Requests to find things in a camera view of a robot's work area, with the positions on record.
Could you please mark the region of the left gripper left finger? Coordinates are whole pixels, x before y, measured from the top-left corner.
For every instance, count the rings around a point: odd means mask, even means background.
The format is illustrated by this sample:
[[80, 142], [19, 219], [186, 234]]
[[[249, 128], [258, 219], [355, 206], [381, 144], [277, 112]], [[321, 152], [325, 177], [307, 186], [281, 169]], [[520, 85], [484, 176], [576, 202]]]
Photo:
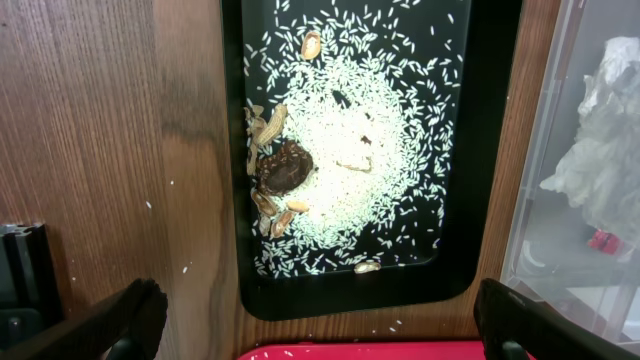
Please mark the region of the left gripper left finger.
[[1, 353], [5, 360], [153, 359], [167, 320], [168, 297], [152, 279], [136, 279], [86, 312]]

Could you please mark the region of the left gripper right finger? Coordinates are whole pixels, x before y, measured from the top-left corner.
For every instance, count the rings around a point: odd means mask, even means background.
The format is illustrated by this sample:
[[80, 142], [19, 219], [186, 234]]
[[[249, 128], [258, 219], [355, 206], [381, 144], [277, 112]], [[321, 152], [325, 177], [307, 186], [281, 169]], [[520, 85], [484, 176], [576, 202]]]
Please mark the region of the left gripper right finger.
[[639, 360], [494, 279], [481, 281], [473, 315], [488, 360]]

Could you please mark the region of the white napkin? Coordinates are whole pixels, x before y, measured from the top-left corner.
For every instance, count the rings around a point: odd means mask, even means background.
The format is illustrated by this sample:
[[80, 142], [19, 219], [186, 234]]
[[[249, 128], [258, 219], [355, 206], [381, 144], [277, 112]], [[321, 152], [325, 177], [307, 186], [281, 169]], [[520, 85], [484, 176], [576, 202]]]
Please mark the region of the white napkin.
[[565, 194], [588, 225], [637, 243], [639, 39], [607, 40], [600, 64], [583, 80], [575, 143], [540, 187]]

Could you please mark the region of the food scraps and rice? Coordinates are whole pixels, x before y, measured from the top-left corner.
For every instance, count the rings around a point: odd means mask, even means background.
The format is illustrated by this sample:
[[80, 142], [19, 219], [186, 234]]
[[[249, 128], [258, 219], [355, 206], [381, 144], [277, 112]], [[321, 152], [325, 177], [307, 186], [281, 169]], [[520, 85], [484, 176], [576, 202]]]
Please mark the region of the food scraps and rice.
[[437, 0], [243, 3], [259, 275], [435, 258], [471, 10]]

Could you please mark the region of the red snack wrapper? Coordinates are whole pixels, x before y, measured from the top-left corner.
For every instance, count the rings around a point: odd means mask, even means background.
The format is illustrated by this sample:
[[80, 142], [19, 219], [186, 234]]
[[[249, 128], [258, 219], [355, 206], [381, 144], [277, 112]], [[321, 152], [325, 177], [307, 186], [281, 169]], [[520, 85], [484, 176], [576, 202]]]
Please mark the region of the red snack wrapper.
[[624, 242], [613, 233], [598, 229], [588, 240], [589, 248], [607, 255], [620, 255], [623, 252]]

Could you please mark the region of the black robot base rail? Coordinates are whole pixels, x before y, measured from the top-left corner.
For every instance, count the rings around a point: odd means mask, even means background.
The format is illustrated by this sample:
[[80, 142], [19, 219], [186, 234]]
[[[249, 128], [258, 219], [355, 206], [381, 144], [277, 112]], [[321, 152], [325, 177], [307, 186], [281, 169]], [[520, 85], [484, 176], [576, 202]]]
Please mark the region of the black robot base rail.
[[43, 224], [1, 227], [1, 350], [65, 318]]

